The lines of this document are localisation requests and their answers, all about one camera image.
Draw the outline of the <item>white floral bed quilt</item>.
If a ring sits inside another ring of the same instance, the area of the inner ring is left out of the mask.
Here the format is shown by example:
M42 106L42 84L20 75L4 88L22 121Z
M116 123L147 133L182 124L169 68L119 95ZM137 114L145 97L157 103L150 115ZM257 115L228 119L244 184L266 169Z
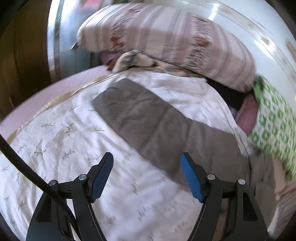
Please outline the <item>white floral bed quilt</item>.
M93 204L108 240L186 240L201 210L192 194L143 159L111 130L92 106L109 85L128 78L157 94L185 116L234 135L241 153L250 148L219 93L203 78L128 70L99 77L49 103L8 143L46 182L74 180L106 152L114 166Z

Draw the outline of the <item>grey-brown quilted down jacket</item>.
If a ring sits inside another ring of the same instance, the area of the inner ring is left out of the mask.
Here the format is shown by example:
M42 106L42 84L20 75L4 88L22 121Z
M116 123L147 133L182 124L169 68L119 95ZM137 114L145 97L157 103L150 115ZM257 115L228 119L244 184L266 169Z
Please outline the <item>grey-brown quilted down jacket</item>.
M180 159L184 152L223 181L244 179L263 212L276 207L271 157L244 156L234 135L185 117L150 90L122 79L92 102L106 124L140 156L187 186Z

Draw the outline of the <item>striped floral pillow left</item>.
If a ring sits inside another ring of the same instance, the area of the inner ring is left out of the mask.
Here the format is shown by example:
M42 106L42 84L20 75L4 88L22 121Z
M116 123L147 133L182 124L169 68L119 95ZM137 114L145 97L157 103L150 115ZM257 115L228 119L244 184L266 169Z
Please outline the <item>striped floral pillow left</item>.
M79 27L76 41L90 52L138 50L239 92L248 92L256 77L255 60L236 36L211 20L169 6L106 6Z

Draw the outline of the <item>pink red sofa back cover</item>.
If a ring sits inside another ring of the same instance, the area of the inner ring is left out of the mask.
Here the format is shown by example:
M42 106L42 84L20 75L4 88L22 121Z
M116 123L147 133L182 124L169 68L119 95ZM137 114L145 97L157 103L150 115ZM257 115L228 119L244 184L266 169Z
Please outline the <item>pink red sofa back cover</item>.
M245 97L240 110L237 113L235 121L237 125L246 133L250 135L256 123L258 113L258 103L253 94Z

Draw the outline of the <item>green checkered pillow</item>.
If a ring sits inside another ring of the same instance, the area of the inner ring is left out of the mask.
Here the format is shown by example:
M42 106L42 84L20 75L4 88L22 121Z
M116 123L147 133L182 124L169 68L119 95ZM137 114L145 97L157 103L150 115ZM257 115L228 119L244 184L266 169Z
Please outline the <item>green checkered pillow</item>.
M253 87L258 103L250 142L282 162L287 183L295 181L295 113L285 98L262 75Z

